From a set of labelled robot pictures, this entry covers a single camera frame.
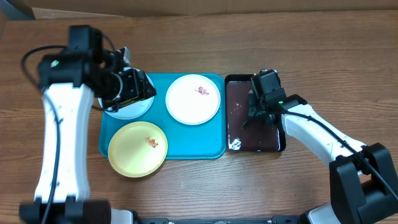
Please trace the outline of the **white pink plate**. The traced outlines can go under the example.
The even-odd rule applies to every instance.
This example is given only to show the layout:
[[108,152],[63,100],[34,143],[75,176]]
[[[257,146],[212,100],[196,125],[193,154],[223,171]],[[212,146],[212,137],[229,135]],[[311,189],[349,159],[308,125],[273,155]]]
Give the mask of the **white pink plate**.
[[208,77],[199,74],[184,75],[169,86],[165,105],[169,114],[178,122],[199,125],[217,114],[221,93]]

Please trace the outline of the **yellow plate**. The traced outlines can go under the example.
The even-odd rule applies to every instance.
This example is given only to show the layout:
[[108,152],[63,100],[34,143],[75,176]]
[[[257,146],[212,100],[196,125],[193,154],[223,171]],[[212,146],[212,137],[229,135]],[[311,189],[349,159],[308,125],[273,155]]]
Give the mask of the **yellow plate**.
[[108,159],[125,177],[140,178],[155,172],[165,161],[168,140],[158,126],[136,121],[123,126],[111,138]]

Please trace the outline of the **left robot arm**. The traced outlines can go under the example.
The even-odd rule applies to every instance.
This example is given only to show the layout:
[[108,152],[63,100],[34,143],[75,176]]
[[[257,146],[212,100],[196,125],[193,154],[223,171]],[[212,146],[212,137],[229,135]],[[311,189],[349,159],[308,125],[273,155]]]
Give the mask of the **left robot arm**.
[[95,98],[101,111],[116,113],[156,94],[145,72],[129,66],[128,49],[105,49],[106,39],[94,27],[71,26],[68,44],[38,64],[33,84],[45,111],[44,156],[34,201],[19,206],[26,223],[140,222],[135,211],[90,197],[86,157]]

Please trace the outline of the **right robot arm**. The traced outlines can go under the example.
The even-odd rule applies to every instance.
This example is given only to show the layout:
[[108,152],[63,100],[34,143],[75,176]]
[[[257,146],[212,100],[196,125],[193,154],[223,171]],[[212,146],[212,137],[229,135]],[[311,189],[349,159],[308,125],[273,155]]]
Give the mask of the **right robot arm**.
[[298,223],[366,224],[397,214],[397,173],[385,146],[345,135],[301,96],[287,96],[275,70],[261,70],[251,82],[243,127],[263,120],[299,140],[328,166],[330,202],[301,214]]

